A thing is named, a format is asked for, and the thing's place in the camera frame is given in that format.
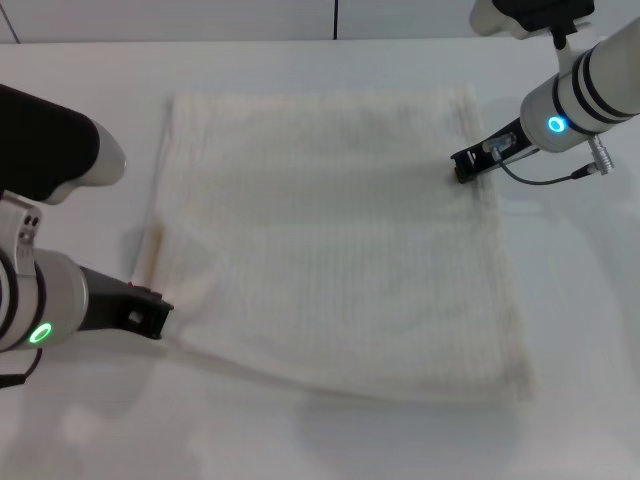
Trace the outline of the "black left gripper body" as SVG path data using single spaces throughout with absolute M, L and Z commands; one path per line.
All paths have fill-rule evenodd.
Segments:
M 88 304 L 81 331 L 118 329 L 144 332 L 149 290 L 81 267 L 88 290 Z

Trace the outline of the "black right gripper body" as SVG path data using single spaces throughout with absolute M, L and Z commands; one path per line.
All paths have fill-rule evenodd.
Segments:
M 475 176 L 507 165 L 539 151 L 524 133 L 520 119 L 515 119 L 471 150 Z

